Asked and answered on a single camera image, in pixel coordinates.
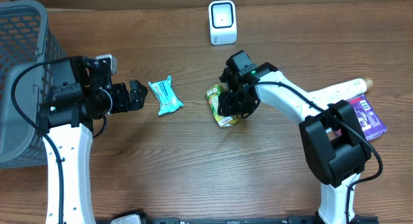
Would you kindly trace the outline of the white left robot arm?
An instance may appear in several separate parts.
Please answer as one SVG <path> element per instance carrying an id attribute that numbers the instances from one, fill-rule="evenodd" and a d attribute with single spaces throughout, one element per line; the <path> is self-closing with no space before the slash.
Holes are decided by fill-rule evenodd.
<path id="1" fill-rule="evenodd" d="M 50 65 L 52 87 L 39 110 L 48 163 L 47 223 L 95 223 L 90 190 L 93 122 L 140 110 L 148 89 L 112 82 L 117 59 L 75 56 Z"/>

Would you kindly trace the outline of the white tube gold cap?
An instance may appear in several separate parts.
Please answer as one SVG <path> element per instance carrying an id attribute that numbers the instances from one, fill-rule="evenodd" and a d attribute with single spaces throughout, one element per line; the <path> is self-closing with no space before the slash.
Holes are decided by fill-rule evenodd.
<path id="1" fill-rule="evenodd" d="M 310 99 L 323 110 L 328 109 L 329 104 L 335 104 L 341 100 L 365 94 L 374 86 L 369 77 L 357 78 L 336 85 L 331 85 L 320 90 L 309 92 Z"/>

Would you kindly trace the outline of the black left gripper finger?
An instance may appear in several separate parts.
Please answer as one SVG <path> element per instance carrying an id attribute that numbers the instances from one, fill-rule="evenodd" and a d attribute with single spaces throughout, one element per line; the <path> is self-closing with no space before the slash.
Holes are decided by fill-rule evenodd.
<path id="1" fill-rule="evenodd" d="M 130 109 L 140 110 L 144 107 L 145 95 L 131 94 L 130 95 Z"/>
<path id="2" fill-rule="evenodd" d="M 147 87 L 141 84 L 138 80 L 130 80 L 129 85 L 131 97 L 146 97 L 148 94 Z"/>

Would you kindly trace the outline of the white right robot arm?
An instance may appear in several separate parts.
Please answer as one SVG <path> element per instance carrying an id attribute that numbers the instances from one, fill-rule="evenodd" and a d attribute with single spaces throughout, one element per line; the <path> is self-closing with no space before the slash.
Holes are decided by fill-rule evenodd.
<path id="1" fill-rule="evenodd" d="M 257 66 L 227 62 L 220 81 L 228 87 L 219 95 L 222 116 L 250 116 L 260 103 L 274 107 L 297 124 L 307 165 L 321 183 L 321 203 L 314 223 L 361 223 L 353 202 L 356 185 L 372 156 L 352 105 L 358 80 L 307 92 L 270 63 Z"/>

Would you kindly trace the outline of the mint green wipes pack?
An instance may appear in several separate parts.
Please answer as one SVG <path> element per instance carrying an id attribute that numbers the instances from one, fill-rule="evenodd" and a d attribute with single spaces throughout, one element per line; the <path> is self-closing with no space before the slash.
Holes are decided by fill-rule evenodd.
<path id="1" fill-rule="evenodd" d="M 171 76 L 168 76 L 166 80 L 149 82 L 148 85 L 159 101 L 159 116 L 173 113 L 184 106 L 172 89 Z"/>

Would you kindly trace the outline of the purple Carefree pad pack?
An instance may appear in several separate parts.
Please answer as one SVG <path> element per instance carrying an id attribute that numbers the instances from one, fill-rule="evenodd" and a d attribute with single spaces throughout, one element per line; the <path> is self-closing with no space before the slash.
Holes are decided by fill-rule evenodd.
<path id="1" fill-rule="evenodd" d="M 376 114 L 364 94 L 352 97 L 347 102 L 352 105 L 361 129 L 368 141 L 379 138 L 387 131 L 384 122 Z"/>

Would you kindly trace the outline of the green yellow snack packet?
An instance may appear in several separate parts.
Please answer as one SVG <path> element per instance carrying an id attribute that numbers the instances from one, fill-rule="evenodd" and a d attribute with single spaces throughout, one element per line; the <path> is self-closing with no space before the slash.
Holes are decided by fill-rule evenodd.
<path id="1" fill-rule="evenodd" d="M 236 116 L 224 117 L 220 116 L 217 112 L 219 108 L 219 95 L 224 91 L 225 90 L 222 85 L 214 85 L 210 87 L 206 92 L 206 97 L 212 110 L 212 114 L 220 128 L 231 127 L 235 125 L 238 121 Z"/>

